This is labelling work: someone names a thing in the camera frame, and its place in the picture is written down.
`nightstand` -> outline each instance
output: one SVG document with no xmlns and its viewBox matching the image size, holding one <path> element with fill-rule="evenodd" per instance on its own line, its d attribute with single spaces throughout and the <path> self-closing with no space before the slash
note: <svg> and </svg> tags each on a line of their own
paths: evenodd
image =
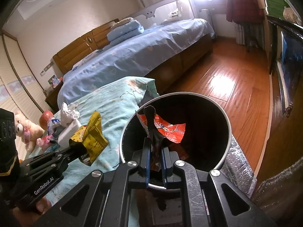
<svg viewBox="0 0 303 227">
<path fill-rule="evenodd" d="M 63 82 L 61 81 L 60 84 L 58 84 L 58 86 L 54 88 L 54 90 L 51 93 L 49 93 L 45 99 L 45 102 L 51 107 L 51 109 L 55 113 L 59 111 L 57 99 L 58 99 L 59 91 L 62 86 L 63 86 Z"/>
</svg>

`hanging jacket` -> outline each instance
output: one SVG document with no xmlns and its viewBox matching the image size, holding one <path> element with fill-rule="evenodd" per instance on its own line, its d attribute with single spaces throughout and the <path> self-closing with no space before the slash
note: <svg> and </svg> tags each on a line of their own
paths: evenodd
<svg viewBox="0 0 303 227">
<path fill-rule="evenodd" d="M 241 23 L 262 23 L 264 13 L 257 0 L 227 0 L 226 20 Z"/>
</svg>

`floor plank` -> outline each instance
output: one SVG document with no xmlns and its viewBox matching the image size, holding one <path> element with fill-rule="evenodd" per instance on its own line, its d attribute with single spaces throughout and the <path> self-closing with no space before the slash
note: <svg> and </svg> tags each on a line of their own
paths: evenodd
<svg viewBox="0 0 303 227">
<path fill-rule="evenodd" d="M 206 95 L 227 113 L 232 133 L 255 170 L 264 145 L 269 116 L 269 70 L 265 51 L 247 52 L 233 39 L 218 39 L 167 93 Z"/>
</svg>

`metal screw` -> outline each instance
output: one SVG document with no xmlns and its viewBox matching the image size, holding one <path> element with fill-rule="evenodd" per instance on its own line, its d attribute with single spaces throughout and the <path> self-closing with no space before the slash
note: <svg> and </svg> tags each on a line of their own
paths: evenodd
<svg viewBox="0 0 303 227">
<path fill-rule="evenodd" d="M 184 166 L 184 165 L 185 165 L 185 162 L 184 162 L 183 160 L 177 160 L 177 161 L 175 162 L 175 164 L 176 164 L 177 166 Z"/>
<path fill-rule="evenodd" d="M 92 173 L 91 173 L 91 175 L 93 176 L 93 177 L 100 177 L 101 176 L 101 171 L 93 171 Z"/>
<path fill-rule="evenodd" d="M 127 162 L 127 165 L 128 165 L 129 167 L 134 167 L 134 166 L 137 165 L 137 162 L 131 160 L 131 161 Z"/>
<path fill-rule="evenodd" d="M 218 171 L 218 170 L 211 170 L 210 174 L 212 174 L 214 177 L 217 177 L 217 176 L 220 175 L 220 171 Z"/>
</svg>

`wooden bed frame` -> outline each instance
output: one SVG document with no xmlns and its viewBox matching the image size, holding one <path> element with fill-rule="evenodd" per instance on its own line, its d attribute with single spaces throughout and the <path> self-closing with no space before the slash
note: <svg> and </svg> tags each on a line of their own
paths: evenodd
<svg viewBox="0 0 303 227">
<path fill-rule="evenodd" d="M 112 20 L 85 33 L 56 53 L 53 60 L 62 73 L 65 74 L 70 71 L 73 65 L 91 52 L 108 45 L 109 41 L 106 35 L 110 31 L 110 27 L 118 21 L 118 19 Z M 209 51 L 212 51 L 212 40 L 210 35 L 207 34 L 184 51 L 157 66 L 145 77 L 155 79 L 157 91 L 162 94 Z"/>
</svg>

